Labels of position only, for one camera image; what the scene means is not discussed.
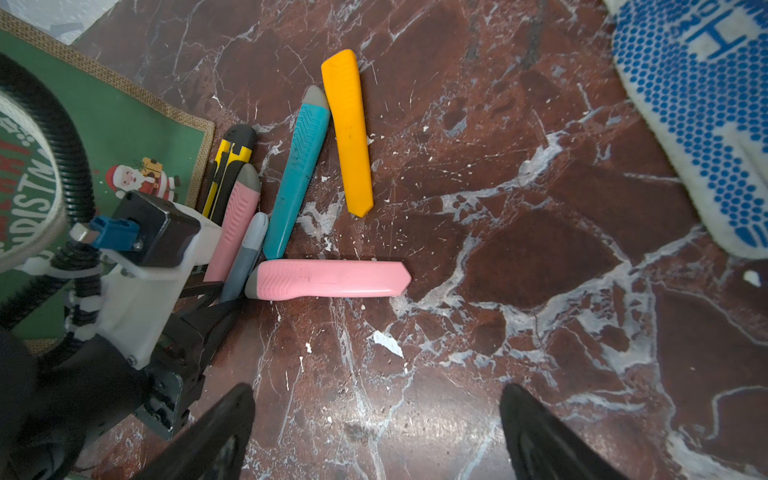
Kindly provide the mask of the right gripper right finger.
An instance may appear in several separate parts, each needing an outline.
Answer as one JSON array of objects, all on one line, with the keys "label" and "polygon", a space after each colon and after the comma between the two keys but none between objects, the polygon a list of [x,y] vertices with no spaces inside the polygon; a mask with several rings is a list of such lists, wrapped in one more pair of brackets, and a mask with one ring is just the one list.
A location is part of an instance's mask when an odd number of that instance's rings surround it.
[{"label": "right gripper right finger", "polygon": [[518,479],[623,479],[570,428],[519,384],[503,388],[501,425]]}]

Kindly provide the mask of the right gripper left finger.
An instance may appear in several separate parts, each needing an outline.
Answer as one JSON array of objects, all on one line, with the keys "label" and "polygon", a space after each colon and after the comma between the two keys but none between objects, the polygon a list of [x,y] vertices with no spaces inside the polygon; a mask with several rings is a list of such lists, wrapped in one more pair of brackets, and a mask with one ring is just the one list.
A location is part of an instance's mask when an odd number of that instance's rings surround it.
[{"label": "right gripper left finger", "polygon": [[252,388],[235,385],[137,479],[238,479],[255,418]]}]

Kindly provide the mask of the green Christmas jute pouch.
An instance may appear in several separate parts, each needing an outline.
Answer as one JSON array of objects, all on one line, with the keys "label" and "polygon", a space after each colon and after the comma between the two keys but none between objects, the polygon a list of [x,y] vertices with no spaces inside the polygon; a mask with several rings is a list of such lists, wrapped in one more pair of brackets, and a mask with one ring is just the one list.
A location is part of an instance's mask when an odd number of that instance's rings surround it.
[{"label": "green Christmas jute pouch", "polygon": [[[144,158],[177,176],[178,204],[193,207],[215,126],[151,95],[125,77],[24,21],[1,15],[1,51],[43,82],[67,110],[83,143],[97,211],[120,200],[108,185],[116,165],[138,169]],[[1,117],[1,249],[33,240],[55,207],[53,165],[25,127]]]}]

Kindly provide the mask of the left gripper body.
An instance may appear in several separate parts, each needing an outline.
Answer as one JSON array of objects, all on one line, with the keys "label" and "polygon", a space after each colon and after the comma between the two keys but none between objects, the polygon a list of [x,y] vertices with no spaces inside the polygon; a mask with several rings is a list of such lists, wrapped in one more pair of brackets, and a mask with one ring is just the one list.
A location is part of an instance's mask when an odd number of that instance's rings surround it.
[{"label": "left gripper body", "polygon": [[141,365],[104,333],[87,340],[75,335],[97,324],[79,293],[101,299],[107,291],[92,281],[76,282],[65,302],[64,336],[37,358],[38,441],[93,441],[131,414],[172,439],[187,424],[190,406],[202,393],[204,371],[242,307],[239,299],[221,301],[217,283],[183,288],[181,295],[192,303],[166,315],[150,343],[149,360]]}]

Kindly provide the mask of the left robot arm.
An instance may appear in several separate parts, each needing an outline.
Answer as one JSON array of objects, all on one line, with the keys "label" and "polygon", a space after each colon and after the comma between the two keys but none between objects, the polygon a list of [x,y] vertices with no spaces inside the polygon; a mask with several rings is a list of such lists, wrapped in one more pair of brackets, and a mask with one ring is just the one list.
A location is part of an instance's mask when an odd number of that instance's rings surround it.
[{"label": "left robot arm", "polygon": [[196,210],[128,193],[97,213],[75,124],[9,57],[1,110],[50,162],[52,206],[1,267],[29,280],[1,304],[1,475],[64,479],[81,452],[129,415],[169,440],[143,479],[236,479],[255,407],[233,387],[198,421],[189,406],[240,309],[224,280],[200,273],[219,225]]}]

